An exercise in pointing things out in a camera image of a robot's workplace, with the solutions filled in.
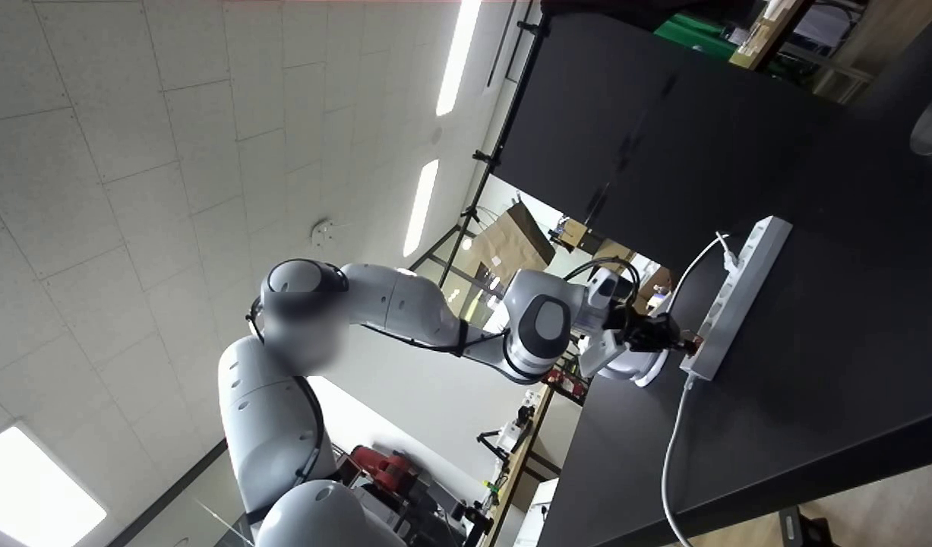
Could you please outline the green box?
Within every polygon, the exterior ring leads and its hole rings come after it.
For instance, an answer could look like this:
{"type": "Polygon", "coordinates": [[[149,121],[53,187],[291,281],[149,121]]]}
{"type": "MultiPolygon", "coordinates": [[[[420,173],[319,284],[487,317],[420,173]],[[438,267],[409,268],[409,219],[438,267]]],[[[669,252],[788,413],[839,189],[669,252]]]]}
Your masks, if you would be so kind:
{"type": "Polygon", "coordinates": [[[729,40],[731,29],[687,14],[673,14],[653,34],[712,58],[729,60],[738,45],[729,40]]]}

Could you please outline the square ceiling light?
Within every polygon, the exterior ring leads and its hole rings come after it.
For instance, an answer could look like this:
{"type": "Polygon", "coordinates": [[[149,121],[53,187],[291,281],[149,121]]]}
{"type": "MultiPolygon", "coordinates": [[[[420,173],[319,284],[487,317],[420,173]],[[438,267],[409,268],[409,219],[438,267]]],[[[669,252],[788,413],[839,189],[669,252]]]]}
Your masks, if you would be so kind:
{"type": "Polygon", "coordinates": [[[21,427],[0,432],[0,532],[23,547],[76,547],[106,509],[21,427]]]}

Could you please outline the red tool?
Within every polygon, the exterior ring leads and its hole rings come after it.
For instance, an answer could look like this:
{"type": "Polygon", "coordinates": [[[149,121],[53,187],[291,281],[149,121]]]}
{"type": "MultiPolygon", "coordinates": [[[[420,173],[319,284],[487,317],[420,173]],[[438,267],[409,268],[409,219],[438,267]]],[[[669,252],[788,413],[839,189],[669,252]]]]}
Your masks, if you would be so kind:
{"type": "Polygon", "coordinates": [[[383,451],[358,444],[349,454],[350,460],[371,477],[378,489],[388,494],[409,498],[419,479],[419,467],[402,451],[383,451]]]}

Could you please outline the long ceiling light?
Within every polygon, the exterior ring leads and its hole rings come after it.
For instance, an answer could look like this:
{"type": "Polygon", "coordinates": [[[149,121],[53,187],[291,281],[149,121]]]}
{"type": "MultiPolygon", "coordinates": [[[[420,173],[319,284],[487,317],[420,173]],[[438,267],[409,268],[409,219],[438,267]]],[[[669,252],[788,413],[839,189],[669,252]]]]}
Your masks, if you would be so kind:
{"type": "Polygon", "coordinates": [[[404,236],[403,240],[403,257],[410,257],[420,246],[438,170],[439,159],[434,159],[422,166],[419,173],[412,209],[408,218],[406,236],[404,236]]]}
{"type": "Polygon", "coordinates": [[[480,10],[481,0],[461,0],[444,67],[444,77],[439,87],[437,105],[435,105],[437,117],[447,115],[454,110],[480,10]]]}

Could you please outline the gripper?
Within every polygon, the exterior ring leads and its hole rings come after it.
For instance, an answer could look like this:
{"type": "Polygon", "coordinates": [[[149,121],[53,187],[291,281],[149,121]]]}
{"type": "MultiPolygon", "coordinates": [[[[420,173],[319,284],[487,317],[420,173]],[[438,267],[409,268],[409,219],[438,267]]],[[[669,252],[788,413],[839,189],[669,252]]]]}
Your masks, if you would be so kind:
{"type": "Polygon", "coordinates": [[[643,353],[657,353],[669,349],[691,357],[700,350],[700,336],[682,334],[680,326],[670,312],[641,315],[636,309],[629,309],[623,328],[623,343],[630,351],[643,353]]]}

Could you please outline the cardboard box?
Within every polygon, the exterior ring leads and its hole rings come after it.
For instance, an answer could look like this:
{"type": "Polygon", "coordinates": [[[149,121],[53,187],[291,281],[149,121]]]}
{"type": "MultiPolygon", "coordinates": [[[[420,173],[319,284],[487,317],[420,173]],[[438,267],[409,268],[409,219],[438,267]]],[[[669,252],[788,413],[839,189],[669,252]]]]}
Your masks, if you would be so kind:
{"type": "Polygon", "coordinates": [[[546,270],[556,253],[527,205],[517,202],[472,239],[465,264],[471,274],[485,267],[507,287],[519,270],[546,270]]]}

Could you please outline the black backdrop panel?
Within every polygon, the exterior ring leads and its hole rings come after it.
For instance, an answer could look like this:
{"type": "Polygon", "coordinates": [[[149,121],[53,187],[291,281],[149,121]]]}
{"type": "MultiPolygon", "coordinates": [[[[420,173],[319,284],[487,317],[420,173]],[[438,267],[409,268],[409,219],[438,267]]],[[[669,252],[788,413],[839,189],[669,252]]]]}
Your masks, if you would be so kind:
{"type": "Polygon", "coordinates": [[[494,175],[670,269],[781,215],[843,110],[605,15],[543,21],[494,175]]]}

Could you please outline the black stand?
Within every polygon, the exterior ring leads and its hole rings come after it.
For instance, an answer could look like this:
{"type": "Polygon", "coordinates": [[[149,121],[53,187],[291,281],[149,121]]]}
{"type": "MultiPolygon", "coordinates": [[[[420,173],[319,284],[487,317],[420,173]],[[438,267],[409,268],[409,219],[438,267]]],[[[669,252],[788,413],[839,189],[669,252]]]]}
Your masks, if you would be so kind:
{"type": "Polygon", "coordinates": [[[477,284],[475,276],[458,267],[457,260],[459,256],[469,257],[472,240],[499,217],[499,213],[484,204],[482,200],[488,181],[493,177],[496,166],[499,165],[505,139],[510,133],[512,121],[517,114],[519,100],[521,100],[528,80],[527,68],[535,62],[542,35],[546,32],[539,5],[529,2],[526,7],[527,11],[523,17],[510,20],[517,28],[517,38],[512,46],[510,62],[507,63],[500,93],[494,105],[494,114],[488,125],[485,143],[487,150],[479,148],[472,153],[472,160],[475,163],[475,180],[469,188],[469,198],[456,224],[452,225],[448,233],[445,233],[413,263],[416,269],[427,262],[442,266],[444,269],[437,281],[439,286],[444,286],[451,274],[477,284]]]}

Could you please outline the white round dish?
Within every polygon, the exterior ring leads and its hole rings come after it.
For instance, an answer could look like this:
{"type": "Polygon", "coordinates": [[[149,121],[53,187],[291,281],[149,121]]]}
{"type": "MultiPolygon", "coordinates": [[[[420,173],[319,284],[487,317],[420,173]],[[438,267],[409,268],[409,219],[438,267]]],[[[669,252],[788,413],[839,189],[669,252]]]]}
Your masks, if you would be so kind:
{"type": "Polygon", "coordinates": [[[643,353],[643,351],[625,351],[608,363],[605,371],[610,378],[632,381],[637,387],[646,387],[662,370],[669,350],[657,353],[643,353]]]}

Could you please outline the white power strip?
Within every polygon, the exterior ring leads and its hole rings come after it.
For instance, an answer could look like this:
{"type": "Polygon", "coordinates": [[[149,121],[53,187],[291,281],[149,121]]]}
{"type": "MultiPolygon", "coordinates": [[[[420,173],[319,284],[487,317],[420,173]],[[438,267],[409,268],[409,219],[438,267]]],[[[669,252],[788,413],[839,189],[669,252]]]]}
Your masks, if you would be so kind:
{"type": "Polygon", "coordinates": [[[702,381],[716,376],[791,230],[791,223],[769,216],[754,225],[739,253],[724,248],[726,280],[699,326],[698,350],[680,364],[688,376],[702,381]]]}

